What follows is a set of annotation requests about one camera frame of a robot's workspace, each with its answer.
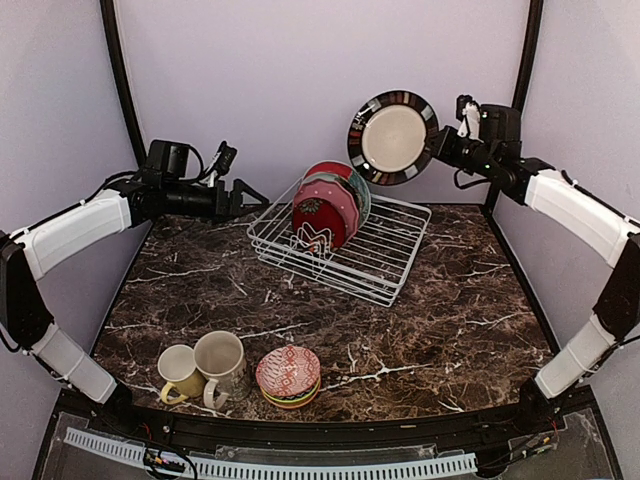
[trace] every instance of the marble countertop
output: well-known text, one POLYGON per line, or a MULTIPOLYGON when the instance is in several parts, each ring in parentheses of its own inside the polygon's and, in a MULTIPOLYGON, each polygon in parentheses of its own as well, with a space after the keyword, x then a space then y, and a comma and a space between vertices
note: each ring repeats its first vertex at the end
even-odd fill
POLYGON ((95 359, 135 403, 199 415, 272 421, 371 421, 515 403, 552 356, 505 255, 476 206, 431 206, 407 283, 385 308, 258 261, 249 216, 212 226, 158 221, 118 296, 95 359), (249 397, 221 412, 201 399, 159 400, 156 362, 167 347, 229 330, 250 370, 288 344, 312 349, 322 390, 299 410, 249 397))

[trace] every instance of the mug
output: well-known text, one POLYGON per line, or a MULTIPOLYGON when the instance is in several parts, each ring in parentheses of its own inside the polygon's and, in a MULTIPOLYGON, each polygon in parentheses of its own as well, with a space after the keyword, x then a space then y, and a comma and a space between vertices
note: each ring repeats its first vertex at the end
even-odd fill
POLYGON ((233 333, 207 333, 196 343, 194 356, 196 367, 209 380, 203 392, 207 408, 218 410, 227 400, 238 401, 249 395, 251 385, 244 347, 233 333))
POLYGON ((193 349, 187 345, 174 345, 162 352, 158 372, 167 381, 160 392, 160 399, 167 405, 199 397, 204 391, 206 380, 196 368, 193 349), (171 390, 176 390, 178 397, 169 398, 171 390))

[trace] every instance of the dish rack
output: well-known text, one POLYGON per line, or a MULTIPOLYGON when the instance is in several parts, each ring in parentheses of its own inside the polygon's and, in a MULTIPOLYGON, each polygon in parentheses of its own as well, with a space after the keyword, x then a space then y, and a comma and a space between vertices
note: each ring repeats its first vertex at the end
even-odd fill
POLYGON ((337 251, 325 235, 293 231, 295 182, 247 229, 258 259, 358 298, 390 307, 407 281, 431 219, 431 210, 371 195, 369 218, 337 251))

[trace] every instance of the purple wall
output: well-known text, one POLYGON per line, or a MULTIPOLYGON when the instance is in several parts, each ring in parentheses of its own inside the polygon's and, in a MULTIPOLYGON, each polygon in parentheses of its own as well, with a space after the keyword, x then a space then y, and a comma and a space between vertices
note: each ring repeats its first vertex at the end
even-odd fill
MULTIPOLYGON (((210 156, 226 138, 233 173, 275 199, 311 164, 348 161, 351 119, 373 95, 413 90, 440 122, 471 93, 510 102, 526 0, 446 2, 119 2, 121 35, 144 137, 210 156)), ((397 198, 472 202, 453 170, 431 165, 397 198)))
MULTIPOLYGON (((99 2, 5 1, 0 10, 0 229, 10 232, 135 161, 99 2)), ((40 283, 58 323, 83 347, 91 347, 142 233, 107 239, 40 283)), ((59 387, 33 359, 2 347, 0 385, 0 478, 31 478, 59 387)))
MULTIPOLYGON (((524 113, 524 153, 640 217, 640 3, 547 2, 524 113)), ((609 269, 553 221, 501 199, 497 218, 561 344, 587 321, 609 269)), ((592 385, 622 464, 638 478, 640 345, 616 353, 592 385)))

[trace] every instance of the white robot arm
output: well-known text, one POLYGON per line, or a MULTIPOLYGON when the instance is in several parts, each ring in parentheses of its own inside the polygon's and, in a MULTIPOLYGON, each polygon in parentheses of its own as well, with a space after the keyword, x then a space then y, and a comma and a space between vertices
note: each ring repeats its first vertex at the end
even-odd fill
POLYGON ((0 323, 17 345, 11 346, 3 335, 0 339, 10 351, 35 355, 59 380, 114 411, 126 404, 130 392, 53 321, 36 282, 89 245, 161 214, 220 223, 268 203, 241 180, 234 182, 231 192, 225 191, 220 177, 228 173, 236 154, 226 142, 208 169, 201 163, 198 177, 184 180, 190 150, 195 152, 189 145, 154 140, 147 162, 131 178, 107 181, 90 199, 33 227, 11 235, 0 231, 0 323), (259 205, 244 206, 243 194, 259 205))
POLYGON ((478 174, 504 194, 564 226, 614 269, 589 320, 567 345, 521 388, 528 414, 542 411, 619 345, 640 318, 640 223, 591 195, 565 172, 536 158, 521 158, 520 113, 458 97, 456 130, 445 127, 428 147, 432 156, 478 174))

